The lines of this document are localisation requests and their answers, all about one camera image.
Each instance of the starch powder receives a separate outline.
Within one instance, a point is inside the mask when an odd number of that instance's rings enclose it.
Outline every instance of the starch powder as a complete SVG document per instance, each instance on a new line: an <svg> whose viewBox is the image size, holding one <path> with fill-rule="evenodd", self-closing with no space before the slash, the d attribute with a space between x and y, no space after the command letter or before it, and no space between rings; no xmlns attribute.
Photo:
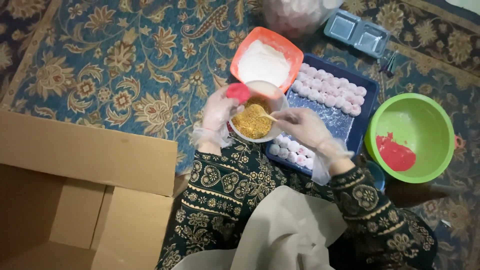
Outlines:
<svg viewBox="0 0 480 270"><path fill-rule="evenodd" d="M417 155L410 148L396 143L392 132L387 132L387 136L377 135L375 139L380 156L390 169L404 172L415 164Z"/></svg>
<svg viewBox="0 0 480 270"><path fill-rule="evenodd" d="M240 58L238 69L244 83L262 80L281 86L288 77L290 65L282 52L256 40Z"/></svg>

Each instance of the blue rug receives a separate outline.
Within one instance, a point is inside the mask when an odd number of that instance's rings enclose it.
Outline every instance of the blue rug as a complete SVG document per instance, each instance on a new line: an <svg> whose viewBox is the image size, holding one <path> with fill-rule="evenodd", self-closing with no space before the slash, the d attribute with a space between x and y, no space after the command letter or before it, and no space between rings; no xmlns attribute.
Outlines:
<svg viewBox="0 0 480 270"><path fill-rule="evenodd" d="M0 79L6 78L5 108L175 140L177 174L191 167L192 129L202 120L206 98L229 82L236 48L261 25L256 0L52 0L47 11L44 0L11 0L3 6ZM480 18L464 19L420 0L347 0L342 8L392 32L386 54L400 51L394 77L379 74L374 60L322 34L298 46L377 80L377 107L407 92L427 95L443 106L460 147L435 181L469 191L428 202L416 212L438 235L437 269L477 269L480 26L474 22ZM15 20L28 23L12 26Z"/></svg>

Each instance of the cardboard box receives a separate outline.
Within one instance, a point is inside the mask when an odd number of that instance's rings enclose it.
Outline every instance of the cardboard box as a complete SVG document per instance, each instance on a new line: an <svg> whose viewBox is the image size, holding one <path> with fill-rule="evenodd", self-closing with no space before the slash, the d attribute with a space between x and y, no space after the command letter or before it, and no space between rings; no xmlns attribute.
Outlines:
<svg viewBox="0 0 480 270"><path fill-rule="evenodd" d="M177 143L0 111L0 270L154 269Z"/></svg>

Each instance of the flour dusting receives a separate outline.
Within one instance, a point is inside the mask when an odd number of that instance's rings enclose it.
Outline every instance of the flour dusting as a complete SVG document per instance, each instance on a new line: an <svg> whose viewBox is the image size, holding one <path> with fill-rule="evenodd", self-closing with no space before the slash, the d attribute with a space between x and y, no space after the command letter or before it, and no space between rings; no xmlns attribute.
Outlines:
<svg viewBox="0 0 480 270"><path fill-rule="evenodd" d="M288 77L290 64L282 52L256 40L240 58L238 69L244 83L262 80L281 86Z"/></svg>

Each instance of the crushed peanut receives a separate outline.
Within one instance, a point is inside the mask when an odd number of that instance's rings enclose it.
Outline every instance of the crushed peanut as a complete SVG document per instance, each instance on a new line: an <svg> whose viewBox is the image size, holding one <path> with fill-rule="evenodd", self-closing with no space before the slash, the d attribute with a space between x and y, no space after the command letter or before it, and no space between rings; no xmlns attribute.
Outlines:
<svg viewBox="0 0 480 270"><path fill-rule="evenodd" d="M251 107L254 104L260 105L267 114L272 112L264 99L252 97L245 103L245 110L232 118L232 124L245 137L260 139L270 131L273 121L266 117L260 117L256 106Z"/></svg>

